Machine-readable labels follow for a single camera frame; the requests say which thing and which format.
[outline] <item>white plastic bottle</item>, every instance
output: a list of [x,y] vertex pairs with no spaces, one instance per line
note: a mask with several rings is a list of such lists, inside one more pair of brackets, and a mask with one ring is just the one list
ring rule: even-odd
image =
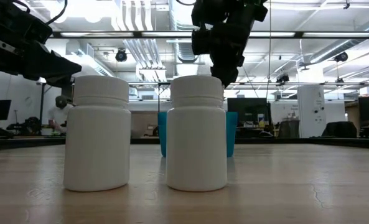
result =
[[226,114],[218,78],[187,76],[171,82],[167,112],[166,182],[204,192],[227,184]]
[[120,187],[129,180],[129,85],[102,76],[75,79],[68,112],[64,186],[75,191]]

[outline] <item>wooden table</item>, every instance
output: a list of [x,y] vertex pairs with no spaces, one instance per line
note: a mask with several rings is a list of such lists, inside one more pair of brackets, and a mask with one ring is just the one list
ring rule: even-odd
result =
[[207,193],[165,184],[159,146],[132,146],[127,186],[64,190],[64,146],[0,151],[0,223],[369,223],[369,149],[243,145],[229,184]]

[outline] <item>blue cup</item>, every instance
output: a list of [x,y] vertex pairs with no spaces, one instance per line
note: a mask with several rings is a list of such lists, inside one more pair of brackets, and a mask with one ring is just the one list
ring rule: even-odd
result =
[[167,112],[158,113],[159,141],[161,142],[161,152],[163,157],[166,157],[166,115]]
[[[161,153],[166,157],[166,115],[167,112],[158,113],[158,130],[159,141],[161,142]],[[226,142],[227,142],[227,157],[234,154],[235,132],[238,120],[237,112],[226,112]]]

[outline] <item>person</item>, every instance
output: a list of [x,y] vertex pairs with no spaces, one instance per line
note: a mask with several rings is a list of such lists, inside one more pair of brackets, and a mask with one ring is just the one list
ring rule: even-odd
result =
[[55,98],[55,107],[49,111],[49,125],[61,134],[67,132],[65,123],[71,108],[73,106],[67,103],[66,97],[58,96]]

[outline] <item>desk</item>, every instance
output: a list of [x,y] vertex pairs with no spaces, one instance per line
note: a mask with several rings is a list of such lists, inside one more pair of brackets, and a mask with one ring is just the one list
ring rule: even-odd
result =
[[369,223],[369,149],[240,145],[229,184],[207,193],[165,185],[159,146],[131,148],[129,184],[62,187],[63,146],[0,151],[0,223]]

